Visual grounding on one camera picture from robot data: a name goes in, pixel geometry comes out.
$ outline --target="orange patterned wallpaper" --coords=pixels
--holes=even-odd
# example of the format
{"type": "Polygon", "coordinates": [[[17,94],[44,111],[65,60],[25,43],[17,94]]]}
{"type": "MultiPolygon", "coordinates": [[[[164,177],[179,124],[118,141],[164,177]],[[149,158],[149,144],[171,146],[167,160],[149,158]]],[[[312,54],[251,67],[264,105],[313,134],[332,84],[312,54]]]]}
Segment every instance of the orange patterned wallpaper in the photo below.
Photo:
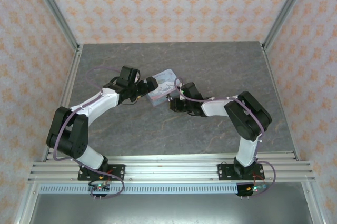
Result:
{"type": "Polygon", "coordinates": [[[285,0],[56,0],[79,43],[264,41],[285,0]]]}
{"type": "Polygon", "coordinates": [[[0,222],[13,223],[73,55],[43,0],[0,0],[0,222]]]}
{"type": "Polygon", "coordinates": [[[301,158],[337,220],[337,0],[298,0],[269,58],[301,158]]]}

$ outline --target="gray marble surface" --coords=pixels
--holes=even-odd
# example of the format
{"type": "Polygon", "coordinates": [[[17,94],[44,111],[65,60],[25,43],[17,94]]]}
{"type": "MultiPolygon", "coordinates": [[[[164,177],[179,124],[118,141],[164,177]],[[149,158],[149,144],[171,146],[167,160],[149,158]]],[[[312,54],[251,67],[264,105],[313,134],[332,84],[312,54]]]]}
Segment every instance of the gray marble surface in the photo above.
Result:
{"type": "MultiPolygon", "coordinates": [[[[233,96],[249,91],[273,122],[259,151],[290,151],[293,143],[281,113],[258,42],[86,44],[78,66],[71,106],[97,93],[85,80],[96,66],[133,66],[142,78],[168,68],[194,82],[204,96],[233,96]]],[[[103,86],[116,74],[96,70],[91,79],[103,86]]],[[[94,121],[90,145],[104,155],[159,155],[237,152],[239,135],[227,117],[191,117],[174,113],[168,103],[153,107],[146,97],[134,106],[119,105],[94,121]]]]}

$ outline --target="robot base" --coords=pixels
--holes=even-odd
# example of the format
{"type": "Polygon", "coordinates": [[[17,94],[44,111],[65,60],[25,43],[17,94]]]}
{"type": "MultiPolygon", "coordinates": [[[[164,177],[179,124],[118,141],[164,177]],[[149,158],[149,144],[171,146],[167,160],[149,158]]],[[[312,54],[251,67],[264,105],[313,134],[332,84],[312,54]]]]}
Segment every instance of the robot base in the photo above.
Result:
{"type": "MultiPolygon", "coordinates": [[[[115,175],[122,180],[124,180],[124,174],[125,174],[125,165],[107,165],[107,173],[111,173],[112,175],[115,175]]],[[[84,167],[80,166],[80,170],[78,172],[78,181],[117,181],[117,179],[109,177],[109,176],[103,176],[100,174],[97,174],[95,172],[92,172],[91,170],[88,170],[84,167]]]]}

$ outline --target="purple cable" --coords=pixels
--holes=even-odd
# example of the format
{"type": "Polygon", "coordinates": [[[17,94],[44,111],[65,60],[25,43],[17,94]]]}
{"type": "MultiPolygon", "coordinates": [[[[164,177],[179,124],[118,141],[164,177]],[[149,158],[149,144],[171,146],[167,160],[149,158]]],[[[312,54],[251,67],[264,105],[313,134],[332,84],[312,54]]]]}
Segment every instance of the purple cable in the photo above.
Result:
{"type": "MultiPolygon", "coordinates": [[[[112,177],[112,178],[115,178],[115,179],[119,180],[119,181],[122,183],[122,188],[121,188],[121,190],[120,190],[119,192],[115,193],[115,194],[107,195],[107,196],[101,198],[101,199],[108,199],[108,198],[112,198],[112,197],[118,196],[118,195],[120,195],[120,194],[124,191],[124,189],[125,189],[124,181],[123,181],[120,177],[115,176],[115,175],[113,175],[113,174],[106,173],[106,172],[102,172],[102,171],[99,171],[99,170],[95,170],[95,169],[93,169],[93,168],[91,168],[91,167],[89,167],[89,166],[87,166],[87,165],[81,163],[80,161],[78,161],[78,160],[76,160],[76,159],[74,159],[74,158],[71,158],[71,157],[57,158],[57,148],[58,148],[58,144],[60,143],[61,135],[63,134],[63,131],[65,130],[65,127],[67,126],[67,124],[69,123],[69,121],[71,120],[71,118],[72,118],[78,111],[80,111],[81,109],[83,109],[83,108],[85,108],[85,107],[91,105],[92,103],[98,101],[98,100],[101,98],[102,94],[103,94],[103,90],[101,89],[101,87],[100,87],[99,85],[97,85],[97,84],[91,82],[91,81],[89,80],[89,78],[88,78],[89,73],[92,72],[92,71],[94,71],[94,70],[96,70],[96,69],[107,69],[107,70],[112,70],[112,71],[115,71],[115,72],[118,72],[118,73],[120,72],[119,70],[117,70],[117,69],[115,69],[115,68],[109,68],[109,67],[105,67],[105,66],[98,66],[98,67],[92,68],[92,69],[90,69],[89,71],[87,71],[87,73],[85,74],[86,81],[87,81],[90,85],[92,85],[92,86],[96,87],[97,89],[99,89],[99,90],[100,90],[100,95],[98,95],[95,99],[89,101],[88,103],[84,104],[82,107],[79,107],[79,108],[77,108],[76,110],[74,110],[74,111],[68,116],[68,118],[65,120],[65,122],[62,124],[62,127],[61,127],[61,129],[60,129],[60,131],[59,131],[59,133],[58,133],[58,135],[57,135],[57,138],[56,138],[56,142],[55,142],[55,146],[54,146],[54,151],[53,151],[53,158],[54,158],[55,161],[62,161],[62,160],[71,159],[71,160],[75,161],[76,163],[78,163],[79,165],[81,165],[82,167],[84,167],[84,168],[86,168],[86,169],[88,169],[88,170],[91,170],[91,171],[93,171],[93,172],[95,172],[95,173],[97,173],[97,174],[101,174],[101,175],[105,175],[105,176],[110,176],[110,177],[112,177]]],[[[96,196],[93,194],[93,190],[96,189],[96,188],[97,188],[97,187],[93,187],[93,188],[91,189],[91,191],[90,191],[90,196],[93,197],[94,199],[96,198],[96,196]]]]}
{"type": "MultiPolygon", "coordinates": [[[[260,139],[264,136],[265,131],[264,131],[264,128],[263,128],[262,124],[259,122],[259,120],[257,119],[257,117],[250,111],[250,109],[247,108],[247,106],[246,106],[245,104],[243,104],[240,100],[238,100],[238,99],[236,99],[236,98],[233,98],[233,97],[228,97],[228,98],[214,98],[214,99],[191,99],[191,98],[186,97],[186,96],[180,91],[180,89],[178,88],[178,85],[177,85],[177,81],[178,81],[178,80],[179,80],[180,83],[183,85],[183,83],[184,83],[183,79],[177,77],[177,78],[174,80],[174,87],[177,89],[177,91],[179,92],[179,94],[180,94],[183,98],[185,98],[185,99],[187,99],[187,100],[194,101],[194,102],[212,102],[212,101],[216,101],[216,100],[233,100],[233,101],[237,102],[240,106],[242,106],[242,107],[249,113],[249,115],[254,119],[254,121],[256,122],[256,124],[259,126],[259,128],[260,128],[260,130],[261,130],[261,136],[260,136],[260,139]]],[[[257,156],[257,149],[258,149],[259,143],[260,143],[260,142],[258,141],[258,142],[257,142],[257,145],[256,145],[256,149],[255,149],[255,153],[254,153],[254,161],[255,161],[257,164],[267,164],[267,165],[269,165],[269,166],[272,168],[272,170],[273,170],[274,178],[273,178],[272,184],[271,184],[267,189],[265,189],[263,192],[261,192],[261,193],[259,193],[259,194],[257,194],[257,195],[252,195],[252,196],[250,196],[251,198],[252,198],[252,197],[257,197],[257,196],[259,196],[259,195],[265,193],[266,191],[268,191],[268,190],[275,184],[275,181],[276,181],[276,171],[275,171],[274,166],[273,166],[271,163],[267,162],[267,161],[258,161],[258,160],[256,159],[256,156],[257,156]]]]}

